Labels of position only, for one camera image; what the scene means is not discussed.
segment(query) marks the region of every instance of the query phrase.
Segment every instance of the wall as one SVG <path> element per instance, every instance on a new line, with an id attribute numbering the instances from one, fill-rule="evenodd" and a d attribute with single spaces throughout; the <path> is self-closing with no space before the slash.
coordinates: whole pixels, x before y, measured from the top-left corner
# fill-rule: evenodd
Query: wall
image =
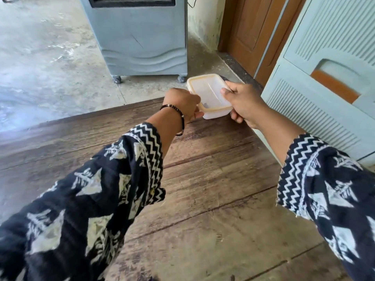
<path id="1" fill-rule="evenodd" d="M 188 0 L 191 6 L 194 0 Z M 188 6 L 188 28 L 211 50 L 218 48 L 225 0 L 196 0 Z"/>

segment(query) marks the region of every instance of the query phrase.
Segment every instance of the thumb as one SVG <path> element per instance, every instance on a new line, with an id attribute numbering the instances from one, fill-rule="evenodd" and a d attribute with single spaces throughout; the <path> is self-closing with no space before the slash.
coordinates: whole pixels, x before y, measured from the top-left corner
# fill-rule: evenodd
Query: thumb
<path id="1" fill-rule="evenodd" d="M 236 97 L 236 94 L 234 94 L 232 91 L 230 91 L 229 89 L 226 89 L 226 88 L 222 88 L 220 90 L 220 93 L 223 96 L 223 98 L 225 98 L 230 103 L 232 103 L 232 101 Z"/>

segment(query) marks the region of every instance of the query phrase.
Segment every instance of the wooden table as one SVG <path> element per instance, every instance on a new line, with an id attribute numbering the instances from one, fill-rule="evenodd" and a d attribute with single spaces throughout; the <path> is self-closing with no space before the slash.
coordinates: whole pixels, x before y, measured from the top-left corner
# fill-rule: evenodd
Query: wooden table
<path id="1" fill-rule="evenodd" d="M 0 133 L 0 222 L 155 113 L 162 99 Z M 190 123 L 107 280 L 349 280 L 312 222 L 275 206 L 280 166 L 245 124 Z"/>

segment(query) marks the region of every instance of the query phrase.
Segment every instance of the sleeve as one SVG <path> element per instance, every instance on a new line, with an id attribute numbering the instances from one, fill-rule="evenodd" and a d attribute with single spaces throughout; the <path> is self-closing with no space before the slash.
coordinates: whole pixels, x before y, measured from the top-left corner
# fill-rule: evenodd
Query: sleeve
<path id="1" fill-rule="evenodd" d="M 321 139 L 293 141 L 277 203 L 315 222 L 355 280 L 375 279 L 375 174 Z"/>
<path id="2" fill-rule="evenodd" d="M 104 147 L 3 222 L 0 280 L 104 280 L 134 218 L 165 197 L 162 163 L 149 123 Z"/>

